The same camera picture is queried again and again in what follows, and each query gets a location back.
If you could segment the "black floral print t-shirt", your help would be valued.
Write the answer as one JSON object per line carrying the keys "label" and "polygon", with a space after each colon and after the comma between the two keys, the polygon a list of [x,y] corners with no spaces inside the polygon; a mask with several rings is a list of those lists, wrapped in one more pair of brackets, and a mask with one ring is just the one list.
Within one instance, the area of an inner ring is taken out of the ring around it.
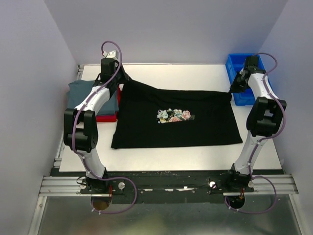
{"label": "black floral print t-shirt", "polygon": [[163,90],[128,81],[122,89],[113,149],[242,143],[230,93]]}

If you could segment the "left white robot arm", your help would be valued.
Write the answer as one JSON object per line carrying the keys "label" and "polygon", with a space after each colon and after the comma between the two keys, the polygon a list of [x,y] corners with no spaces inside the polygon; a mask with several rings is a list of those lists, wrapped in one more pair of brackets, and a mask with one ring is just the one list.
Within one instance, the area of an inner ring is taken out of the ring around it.
{"label": "left white robot arm", "polygon": [[97,193],[104,193],[109,186],[106,167],[101,163],[96,146],[98,128],[96,116],[107,103],[119,85],[130,80],[121,60],[105,57],[101,60],[100,73],[87,97],[75,108],[64,112],[63,141],[80,158],[86,177],[93,179],[91,187]]}

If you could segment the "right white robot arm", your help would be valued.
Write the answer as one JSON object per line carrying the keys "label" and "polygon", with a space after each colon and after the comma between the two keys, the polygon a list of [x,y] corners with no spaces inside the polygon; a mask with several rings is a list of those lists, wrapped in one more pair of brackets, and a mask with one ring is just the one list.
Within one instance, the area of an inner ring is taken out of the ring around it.
{"label": "right white robot arm", "polygon": [[[270,70],[259,67],[260,55],[271,57],[275,65]],[[268,53],[247,56],[244,67],[237,72],[229,92],[239,94],[251,89],[255,102],[246,120],[247,138],[243,149],[232,165],[225,187],[235,192],[253,180],[252,172],[256,159],[269,139],[281,134],[286,125],[285,100],[279,99],[268,81],[268,74],[278,65],[277,59]]]}

